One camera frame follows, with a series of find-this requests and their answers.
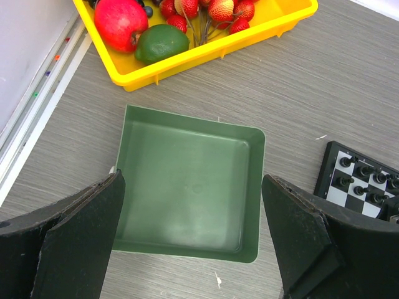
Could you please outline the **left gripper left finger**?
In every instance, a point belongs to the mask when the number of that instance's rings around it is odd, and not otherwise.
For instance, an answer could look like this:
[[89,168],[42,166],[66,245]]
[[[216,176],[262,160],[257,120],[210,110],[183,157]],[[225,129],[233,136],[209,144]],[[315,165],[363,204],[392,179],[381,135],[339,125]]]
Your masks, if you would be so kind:
[[1,298],[99,298],[125,194],[121,170],[1,222]]

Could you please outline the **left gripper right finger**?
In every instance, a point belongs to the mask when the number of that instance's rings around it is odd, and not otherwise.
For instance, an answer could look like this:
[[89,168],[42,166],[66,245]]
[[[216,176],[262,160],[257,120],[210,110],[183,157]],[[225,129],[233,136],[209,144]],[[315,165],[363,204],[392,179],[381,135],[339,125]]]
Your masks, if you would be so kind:
[[376,218],[265,175],[262,198],[285,298],[397,298],[398,198]]

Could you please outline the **black white chessboard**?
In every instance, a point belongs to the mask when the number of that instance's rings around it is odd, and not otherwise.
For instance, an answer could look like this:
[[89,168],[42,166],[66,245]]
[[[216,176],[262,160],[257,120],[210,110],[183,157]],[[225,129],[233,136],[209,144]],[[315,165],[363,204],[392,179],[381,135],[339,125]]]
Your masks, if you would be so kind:
[[327,143],[314,195],[376,218],[398,196],[398,170],[336,141]]

